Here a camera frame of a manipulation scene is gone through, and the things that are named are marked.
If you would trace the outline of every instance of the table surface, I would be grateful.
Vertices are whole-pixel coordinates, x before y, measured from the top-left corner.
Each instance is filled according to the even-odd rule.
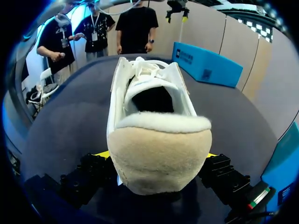
[[[127,55],[129,60],[170,59],[156,55]],[[87,153],[107,151],[106,126],[110,104],[110,86],[118,56],[100,58],[79,69],[67,80],[41,110],[29,133],[22,157],[25,179],[49,174],[59,180],[76,168]],[[211,153],[223,153],[231,165],[251,183],[260,180],[277,143],[265,119],[238,90],[196,82],[182,70],[190,98],[198,115],[212,122]],[[200,223],[223,223],[230,208],[224,206],[211,189],[196,180]],[[97,216],[98,196],[82,210]]]

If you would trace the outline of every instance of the hand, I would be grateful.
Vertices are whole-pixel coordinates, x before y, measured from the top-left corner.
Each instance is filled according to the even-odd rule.
[[[81,37],[83,37],[84,35],[83,34],[76,34],[74,35],[74,41],[78,41],[81,39]]]
[[[153,50],[153,44],[148,42],[146,45],[145,45],[145,49],[146,49],[146,52],[151,52]]]
[[[58,62],[60,59],[65,57],[65,53],[60,53],[60,52],[53,52],[51,54],[51,59],[53,62]]]
[[[121,45],[117,46],[117,53],[120,55],[122,53]]]

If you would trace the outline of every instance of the checkered pattern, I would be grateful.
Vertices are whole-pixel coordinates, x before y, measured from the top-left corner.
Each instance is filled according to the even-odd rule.
[[[257,32],[258,35],[265,38],[266,41],[272,43],[272,40],[273,40],[272,27],[269,27],[260,22],[250,21],[248,19],[243,19],[243,18],[239,18],[238,21],[240,23],[244,23],[245,25],[247,25],[249,28],[251,28],[252,31]]]

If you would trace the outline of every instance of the white wall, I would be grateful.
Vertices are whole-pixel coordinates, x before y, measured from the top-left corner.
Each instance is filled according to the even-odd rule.
[[[291,41],[276,29],[272,57],[253,103],[277,138],[287,130],[299,109],[299,57]]]

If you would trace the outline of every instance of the ceiling light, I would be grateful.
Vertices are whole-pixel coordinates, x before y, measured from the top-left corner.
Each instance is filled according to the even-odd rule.
[[[267,36],[267,33],[265,31],[261,30],[261,35]]]

